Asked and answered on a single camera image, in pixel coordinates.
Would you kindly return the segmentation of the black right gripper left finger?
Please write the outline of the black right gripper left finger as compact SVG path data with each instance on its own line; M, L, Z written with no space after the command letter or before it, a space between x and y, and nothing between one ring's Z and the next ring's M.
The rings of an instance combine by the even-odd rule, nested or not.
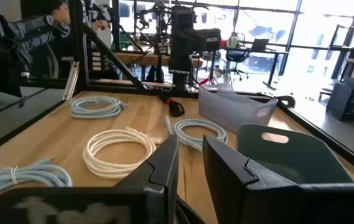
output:
M113 187L21 188L0 195L0 224L173 224L179 144L169 136Z

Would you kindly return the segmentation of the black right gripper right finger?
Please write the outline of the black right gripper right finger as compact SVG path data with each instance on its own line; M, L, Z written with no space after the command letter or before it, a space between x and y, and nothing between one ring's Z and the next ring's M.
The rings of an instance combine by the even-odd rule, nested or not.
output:
M354 184L297 184L212 136L203 162L219 224L354 224Z

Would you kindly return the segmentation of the black USB cable red band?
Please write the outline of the black USB cable red band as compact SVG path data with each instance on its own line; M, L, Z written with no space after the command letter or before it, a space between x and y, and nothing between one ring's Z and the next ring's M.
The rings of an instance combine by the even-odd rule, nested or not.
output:
M179 102L168 98L166 104L169 106L169 116L179 117L185 114L185 109Z

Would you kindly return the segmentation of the dark green plastic bin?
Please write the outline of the dark green plastic bin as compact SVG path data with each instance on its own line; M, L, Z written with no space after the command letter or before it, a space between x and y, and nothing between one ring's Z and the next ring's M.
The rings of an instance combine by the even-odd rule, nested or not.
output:
M353 182L326 143L305 133L243 124L236 133L236 150L297 184Z

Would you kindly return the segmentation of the translucent grey plastic bin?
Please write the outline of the translucent grey plastic bin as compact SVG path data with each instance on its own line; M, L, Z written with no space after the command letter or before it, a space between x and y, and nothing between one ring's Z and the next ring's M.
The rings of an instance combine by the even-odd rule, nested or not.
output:
M235 133L242 124L268 125L278 100L262 103L227 89L212 93L201 88L198 103L202 116Z

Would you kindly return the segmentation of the wooden workbench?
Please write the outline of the wooden workbench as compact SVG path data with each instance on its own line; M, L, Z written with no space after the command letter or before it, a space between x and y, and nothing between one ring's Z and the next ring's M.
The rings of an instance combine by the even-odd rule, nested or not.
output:
M158 64L158 56L155 54L138 54L132 52L115 52L115 55L125 64L140 64L140 65L157 65ZM162 66L170 65L170 56L163 55L161 57ZM202 59L195 58L193 60L195 66L201 67L203 65Z

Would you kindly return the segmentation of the black computer tower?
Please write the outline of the black computer tower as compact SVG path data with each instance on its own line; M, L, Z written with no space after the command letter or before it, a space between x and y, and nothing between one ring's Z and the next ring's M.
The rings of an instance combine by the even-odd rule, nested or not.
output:
M334 85L326 112L339 121L354 122L354 78L346 78Z

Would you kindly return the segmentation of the white aluminium profile strip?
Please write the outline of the white aluminium profile strip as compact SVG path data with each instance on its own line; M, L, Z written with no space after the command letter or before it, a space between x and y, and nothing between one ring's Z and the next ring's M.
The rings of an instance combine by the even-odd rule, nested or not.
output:
M75 86L77 84L79 71L80 71L80 63L78 61L74 61L70 69L70 73L68 76L68 80L67 80L67 84L65 87L62 100L68 101L72 98L73 93L75 91Z

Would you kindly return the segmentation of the black office chair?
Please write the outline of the black office chair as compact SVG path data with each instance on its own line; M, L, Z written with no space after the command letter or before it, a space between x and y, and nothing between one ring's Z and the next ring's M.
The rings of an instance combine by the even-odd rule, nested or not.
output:
M232 32L229 39L226 40L225 50L226 50L226 65L225 72L228 75L230 81L232 81L231 75L234 73L239 76L239 81L242 81L241 74L245 74L246 78L249 78L248 74L237 68L239 63L244 62L249 57L249 52L239 50L239 41L238 33Z

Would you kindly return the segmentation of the black desk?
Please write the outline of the black desk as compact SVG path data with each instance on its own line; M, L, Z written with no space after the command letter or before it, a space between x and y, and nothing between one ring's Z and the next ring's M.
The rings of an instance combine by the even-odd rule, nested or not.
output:
M274 76L282 75L279 62L288 56L288 52L269 49L239 47L240 51L249 52L249 57L242 63L239 63L237 68L248 74L267 75L263 80L263 84L270 90L276 90Z

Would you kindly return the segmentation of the person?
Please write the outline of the person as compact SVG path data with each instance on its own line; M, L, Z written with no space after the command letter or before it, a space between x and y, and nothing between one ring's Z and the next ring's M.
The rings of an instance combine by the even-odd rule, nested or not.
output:
M73 54L73 37L71 34L63 35L60 30L62 26L71 26L70 11L64 0L20 0L22 19L16 22L9 22L0 14L0 19L8 39L32 40L40 34L49 31L55 39L49 44L36 47L29 53L30 64L24 65L14 54L11 60L8 74L15 78L21 72L29 72L35 77L46 77L54 70L49 65L52 55L55 56L53 64L58 65L58 77L66 78L70 65L62 61L62 57L69 57Z

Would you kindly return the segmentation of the black aluminium table frame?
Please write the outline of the black aluminium table frame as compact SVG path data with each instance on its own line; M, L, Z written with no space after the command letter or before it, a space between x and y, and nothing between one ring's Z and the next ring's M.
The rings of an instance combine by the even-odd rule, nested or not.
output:
M198 94L189 92L187 90L177 90L171 88L170 90L163 90L162 88L149 88L139 81L127 68L127 66L112 52L105 43L91 30L90 26L85 22L85 2L84 0L72 0L72 25L70 27L62 26L61 31L63 35L72 34L75 37L73 41L73 61L80 63L80 71L78 74L77 84L75 86L76 94L83 90L101 90L104 92L114 93L132 93L137 95L155 95L162 101L168 98L198 98ZM54 35L49 31L40 34L38 38L34 37L32 40L12 40L6 37L1 19L0 19L0 93L7 93L16 97L21 97L20 88L22 86L42 87L42 88L65 88L67 82L63 80L49 80L49 79L28 79L22 76L22 73L12 78L7 70L14 59L14 54L17 53L18 60L24 65L29 65L31 57L29 53L44 44L48 44L54 39ZM87 43L92 41L98 47L100 52L107 56L108 59L127 76L132 85L125 84L105 84L103 82L91 82L89 80L88 69L88 53Z

